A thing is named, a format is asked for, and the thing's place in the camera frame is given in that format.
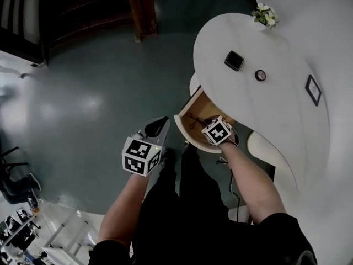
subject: black square sensor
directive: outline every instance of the black square sensor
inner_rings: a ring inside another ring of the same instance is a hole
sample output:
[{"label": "black square sensor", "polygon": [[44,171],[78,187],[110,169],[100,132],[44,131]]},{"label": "black square sensor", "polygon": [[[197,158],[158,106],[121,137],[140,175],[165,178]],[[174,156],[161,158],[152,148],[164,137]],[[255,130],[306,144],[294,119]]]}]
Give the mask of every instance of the black square sensor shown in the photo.
[{"label": "black square sensor", "polygon": [[239,71],[244,63],[244,58],[241,55],[235,53],[234,51],[229,52],[224,63],[231,69]]}]

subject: black shirt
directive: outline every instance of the black shirt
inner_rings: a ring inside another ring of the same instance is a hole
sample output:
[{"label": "black shirt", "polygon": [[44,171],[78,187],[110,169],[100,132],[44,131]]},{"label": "black shirt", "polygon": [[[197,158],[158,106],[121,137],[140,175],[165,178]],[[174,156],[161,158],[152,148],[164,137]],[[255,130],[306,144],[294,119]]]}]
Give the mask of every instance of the black shirt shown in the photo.
[{"label": "black shirt", "polygon": [[90,253],[96,264],[316,264],[313,249],[297,219],[283,213],[258,226],[229,221],[223,225],[183,225],[179,233],[129,249],[117,241],[103,241]]}]

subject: round button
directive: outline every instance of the round button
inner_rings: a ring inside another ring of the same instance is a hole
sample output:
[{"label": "round button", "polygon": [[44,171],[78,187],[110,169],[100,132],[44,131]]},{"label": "round button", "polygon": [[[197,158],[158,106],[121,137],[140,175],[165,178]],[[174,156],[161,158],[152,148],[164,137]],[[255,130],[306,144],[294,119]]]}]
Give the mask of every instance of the round button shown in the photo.
[{"label": "round button", "polygon": [[266,74],[263,70],[258,70],[255,72],[255,78],[259,81],[259,82],[263,82],[266,79]]}]

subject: picture frame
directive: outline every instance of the picture frame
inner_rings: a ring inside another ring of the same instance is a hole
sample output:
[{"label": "picture frame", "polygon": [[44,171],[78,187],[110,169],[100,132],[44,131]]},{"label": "picture frame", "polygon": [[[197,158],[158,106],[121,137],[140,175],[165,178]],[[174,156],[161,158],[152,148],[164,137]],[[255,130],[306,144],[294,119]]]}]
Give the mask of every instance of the picture frame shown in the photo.
[{"label": "picture frame", "polygon": [[322,93],[321,89],[319,88],[317,82],[314,80],[312,75],[309,75],[307,84],[305,85],[305,89],[309,93],[314,104],[318,106]]}]

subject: flower vase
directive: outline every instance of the flower vase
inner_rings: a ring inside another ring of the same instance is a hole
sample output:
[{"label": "flower vase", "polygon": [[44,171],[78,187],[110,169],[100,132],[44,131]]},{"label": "flower vase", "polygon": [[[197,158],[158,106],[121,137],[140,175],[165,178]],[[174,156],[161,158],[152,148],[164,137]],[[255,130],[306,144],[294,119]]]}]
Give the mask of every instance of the flower vase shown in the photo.
[{"label": "flower vase", "polygon": [[268,26],[262,24],[261,22],[255,22],[255,17],[252,16],[252,26],[253,28],[255,28],[258,31],[264,31],[264,30],[268,30]]}]

